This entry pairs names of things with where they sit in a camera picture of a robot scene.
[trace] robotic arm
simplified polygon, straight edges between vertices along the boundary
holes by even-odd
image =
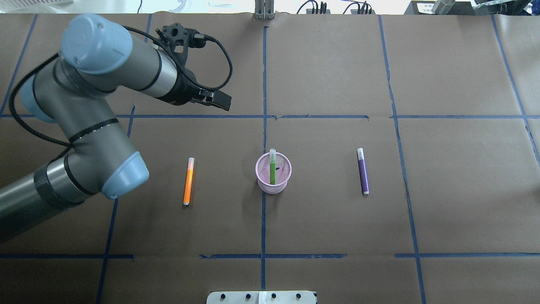
[[[160,51],[127,29],[145,35],[98,15],[75,17],[58,58],[22,85],[25,107],[40,120],[58,123],[75,152],[0,189],[0,242],[98,192],[116,199],[148,180],[140,153],[104,98],[116,87],[173,105],[197,102],[229,110],[231,97],[219,89],[230,79],[232,64],[219,41],[176,23],[156,30],[161,41],[149,37]],[[229,76],[216,88],[197,83],[185,68],[188,48],[202,48],[206,41],[216,42],[229,62]],[[176,46],[183,52],[174,53]]]

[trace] light blue cap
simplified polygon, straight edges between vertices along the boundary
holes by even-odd
[[[139,151],[133,153],[109,177],[102,187],[102,193],[108,199],[118,197],[139,187],[148,180],[150,173]]]
[[[37,104],[36,97],[33,93],[33,82],[36,75],[32,75],[23,86],[21,87],[21,99],[23,100],[24,107],[39,120],[44,122],[55,123],[56,121],[49,117]]]
[[[75,17],[62,36],[62,55],[77,70],[93,75],[110,73],[126,62],[133,49],[130,33],[100,15]]]

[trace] white label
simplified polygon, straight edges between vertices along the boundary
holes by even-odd
[[[418,12],[422,14],[435,14],[433,12],[433,3],[417,3],[416,5],[418,6]]]

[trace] green marker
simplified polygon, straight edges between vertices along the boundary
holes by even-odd
[[[275,184],[275,149],[270,149],[270,184]]]

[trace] pen holder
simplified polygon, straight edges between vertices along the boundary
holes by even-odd
[[[289,159],[277,152],[275,166],[275,184],[270,184],[270,153],[263,154],[255,164],[257,183],[261,187],[261,190],[268,194],[276,194],[283,191],[293,171]]]

